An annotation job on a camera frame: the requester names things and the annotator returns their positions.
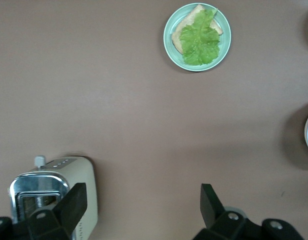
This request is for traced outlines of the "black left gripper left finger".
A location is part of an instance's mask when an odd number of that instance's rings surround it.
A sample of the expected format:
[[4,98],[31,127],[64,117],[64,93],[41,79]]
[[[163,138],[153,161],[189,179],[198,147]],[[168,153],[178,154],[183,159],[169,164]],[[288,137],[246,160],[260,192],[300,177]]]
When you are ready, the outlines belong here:
[[87,186],[76,183],[59,203],[36,210],[26,221],[30,240],[70,240],[88,206]]

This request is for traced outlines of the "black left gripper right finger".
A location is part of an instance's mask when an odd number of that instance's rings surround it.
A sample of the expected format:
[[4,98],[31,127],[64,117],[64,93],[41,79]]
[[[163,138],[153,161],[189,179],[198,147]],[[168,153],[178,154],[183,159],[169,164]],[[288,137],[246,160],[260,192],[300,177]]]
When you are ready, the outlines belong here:
[[200,212],[205,228],[194,240],[239,240],[242,236],[246,218],[232,210],[226,210],[211,184],[200,187]]

